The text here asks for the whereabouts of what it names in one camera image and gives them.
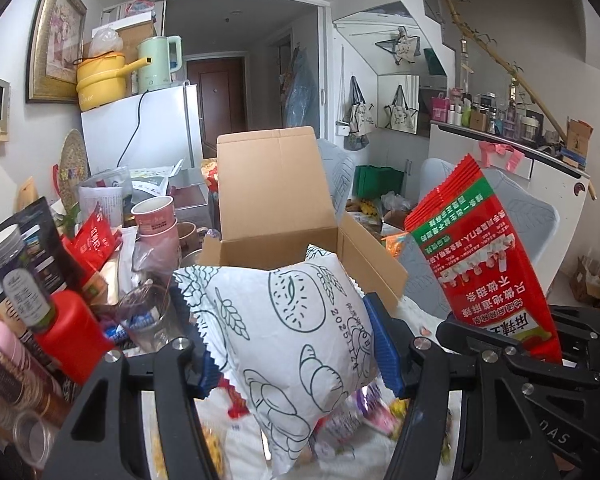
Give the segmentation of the red long snack packet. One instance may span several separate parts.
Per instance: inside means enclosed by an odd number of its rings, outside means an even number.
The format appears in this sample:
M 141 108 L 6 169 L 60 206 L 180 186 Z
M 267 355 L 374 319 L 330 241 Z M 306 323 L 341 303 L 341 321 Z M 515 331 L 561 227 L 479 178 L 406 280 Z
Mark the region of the red long snack packet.
M 467 155 L 406 217 L 457 320 L 557 364 L 562 349 L 532 263 L 478 162 Z

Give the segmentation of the silver purple snack bag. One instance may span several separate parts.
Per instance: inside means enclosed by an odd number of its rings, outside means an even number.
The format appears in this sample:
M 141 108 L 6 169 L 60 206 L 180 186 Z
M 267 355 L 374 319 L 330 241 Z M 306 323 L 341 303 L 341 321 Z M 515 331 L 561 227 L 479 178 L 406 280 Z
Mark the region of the silver purple snack bag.
M 371 382 L 321 418 L 310 437 L 314 457 L 318 460 L 334 460 L 338 456 L 355 458 L 352 441 L 358 430 L 370 422 L 380 400 L 378 383 Z

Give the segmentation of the white bread print snack bag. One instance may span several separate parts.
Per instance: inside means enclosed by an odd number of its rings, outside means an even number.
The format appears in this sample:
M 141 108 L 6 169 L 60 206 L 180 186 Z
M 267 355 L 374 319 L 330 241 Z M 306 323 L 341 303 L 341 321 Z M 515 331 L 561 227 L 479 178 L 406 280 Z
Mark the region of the white bread print snack bag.
M 363 297 L 338 259 L 311 245 L 275 270 L 188 266 L 173 274 L 221 373 L 286 474 L 318 421 L 377 376 Z

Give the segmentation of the clear waffle cookie bag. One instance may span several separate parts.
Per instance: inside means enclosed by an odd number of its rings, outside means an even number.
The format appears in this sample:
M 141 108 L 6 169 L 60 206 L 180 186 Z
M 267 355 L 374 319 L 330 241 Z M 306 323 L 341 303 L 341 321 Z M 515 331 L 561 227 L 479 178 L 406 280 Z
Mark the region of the clear waffle cookie bag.
M 205 422 L 202 424 L 201 429 L 216 474 L 220 479 L 224 479 L 227 473 L 227 466 L 221 433 Z

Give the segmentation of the red plastic canister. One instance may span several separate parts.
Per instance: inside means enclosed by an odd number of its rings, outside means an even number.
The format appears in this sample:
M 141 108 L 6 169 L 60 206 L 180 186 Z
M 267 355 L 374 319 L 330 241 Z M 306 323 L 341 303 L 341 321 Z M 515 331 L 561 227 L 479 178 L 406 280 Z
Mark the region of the red plastic canister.
M 84 386 L 102 357 L 114 348 L 83 298 L 73 290 L 54 292 L 56 318 L 34 335 L 42 350 L 73 382 Z

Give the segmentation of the glass mug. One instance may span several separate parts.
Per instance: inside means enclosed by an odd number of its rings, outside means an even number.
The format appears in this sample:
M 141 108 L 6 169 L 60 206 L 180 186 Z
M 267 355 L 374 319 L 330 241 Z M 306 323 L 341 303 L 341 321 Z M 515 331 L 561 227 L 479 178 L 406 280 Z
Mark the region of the glass mug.
M 116 319 L 143 352 L 157 352 L 173 336 L 168 291 L 147 280 L 128 292 L 118 303 Z

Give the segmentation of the green storage bin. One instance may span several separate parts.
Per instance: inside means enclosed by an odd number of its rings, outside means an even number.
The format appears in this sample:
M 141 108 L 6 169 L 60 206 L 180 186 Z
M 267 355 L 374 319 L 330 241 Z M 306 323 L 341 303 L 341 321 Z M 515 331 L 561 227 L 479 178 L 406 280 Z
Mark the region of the green storage bin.
M 404 172 L 391 167 L 356 166 L 352 195 L 362 200 L 374 200 L 381 195 L 401 192 Z

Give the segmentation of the pink paper cup stack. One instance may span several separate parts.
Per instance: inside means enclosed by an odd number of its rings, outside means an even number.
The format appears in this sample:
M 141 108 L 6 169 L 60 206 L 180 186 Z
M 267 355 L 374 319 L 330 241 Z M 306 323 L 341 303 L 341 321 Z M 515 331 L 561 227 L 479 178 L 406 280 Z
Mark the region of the pink paper cup stack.
M 169 273 L 181 261 L 178 219 L 171 196 L 151 197 L 131 209 L 137 234 L 136 249 L 146 269 Z

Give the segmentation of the red foil packet upright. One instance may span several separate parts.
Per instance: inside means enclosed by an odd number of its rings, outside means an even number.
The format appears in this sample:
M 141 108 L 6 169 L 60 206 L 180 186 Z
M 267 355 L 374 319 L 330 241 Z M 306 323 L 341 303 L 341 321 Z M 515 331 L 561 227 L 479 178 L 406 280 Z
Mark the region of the red foil packet upright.
M 122 233 L 120 230 L 111 229 L 108 218 L 102 211 L 102 206 L 97 203 L 90 216 L 80 227 L 79 232 L 72 240 L 64 237 L 62 244 L 82 269 L 100 271 L 122 245 Z

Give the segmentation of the black standing pouch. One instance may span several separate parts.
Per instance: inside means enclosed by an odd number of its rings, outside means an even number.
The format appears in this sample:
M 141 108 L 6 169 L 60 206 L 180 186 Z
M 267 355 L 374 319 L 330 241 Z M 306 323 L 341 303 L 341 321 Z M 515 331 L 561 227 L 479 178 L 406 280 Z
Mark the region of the black standing pouch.
M 81 290 L 80 268 L 62 246 L 46 198 L 39 198 L 1 222 L 0 232 L 14 223 L 20 227 L 27 254 L 35 266 L 46 292 L 53 294 L 64 288 L 79 292 Z M 4 316 L 7 316 L 9 321 L 15 320 L 16 312 L 9 307 L 0 285 L 0 318 L 4 318 Z

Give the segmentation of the clear jar dark label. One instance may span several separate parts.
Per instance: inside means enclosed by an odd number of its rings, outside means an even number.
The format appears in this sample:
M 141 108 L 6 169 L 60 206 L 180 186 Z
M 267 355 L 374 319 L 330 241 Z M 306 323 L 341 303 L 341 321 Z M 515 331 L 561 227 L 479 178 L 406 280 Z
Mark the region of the clear jar dark label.
M 0 283 L 22 322 L 33 333 L 50 329 L 56 309 L 38 278 L 16 224 L 0 232 Z

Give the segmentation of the woven round mat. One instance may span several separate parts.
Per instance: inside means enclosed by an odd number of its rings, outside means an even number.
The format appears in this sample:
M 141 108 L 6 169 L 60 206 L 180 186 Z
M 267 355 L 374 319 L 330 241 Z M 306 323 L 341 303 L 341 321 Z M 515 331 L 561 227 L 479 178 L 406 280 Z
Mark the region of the woven round mat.
M 78 186 L 90 175 L 82 133 L 71 129 L 65 137 L 60 151 L 56 172 L 58 195 L 65 210 L 79 203 Z

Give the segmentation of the brown entrance door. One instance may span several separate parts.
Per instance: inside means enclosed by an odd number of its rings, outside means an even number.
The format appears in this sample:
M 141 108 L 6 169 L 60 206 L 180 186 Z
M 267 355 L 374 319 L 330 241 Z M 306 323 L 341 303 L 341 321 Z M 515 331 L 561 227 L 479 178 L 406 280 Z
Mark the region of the brown entrance door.
M 220 136 L 247 130 L 245 58 L 191 60 L 186 73 L 189 82 L 197 86 L 204 157 L 215 157 Z

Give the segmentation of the yellow pot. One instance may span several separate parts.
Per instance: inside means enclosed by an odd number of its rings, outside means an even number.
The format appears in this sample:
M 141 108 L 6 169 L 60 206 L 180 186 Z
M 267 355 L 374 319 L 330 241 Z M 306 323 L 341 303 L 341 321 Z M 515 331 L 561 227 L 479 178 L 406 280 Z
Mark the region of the yellow pot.
M 76 94 L 79 108 L 93 108 L 121 100 L 126 95 L 126 76 L 134 70 L 149 66 L 150 56 L 127 63 L 122 52 L 106 52 L 86 58 L 76 68 Z

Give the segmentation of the light green electric kettle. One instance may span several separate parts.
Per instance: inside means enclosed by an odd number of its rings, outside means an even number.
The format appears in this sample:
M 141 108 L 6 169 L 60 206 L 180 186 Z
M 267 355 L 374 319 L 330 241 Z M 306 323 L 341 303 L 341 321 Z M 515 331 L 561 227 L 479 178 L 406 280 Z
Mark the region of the light green electric kettle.
M 180 36 L 155 36 L 143 40 L 137 47 L 139 58 L 149 58 L 150 63 L 137 71 L 138 91 L 169 88 L 171 75 L 182 67 L 182 38 Z

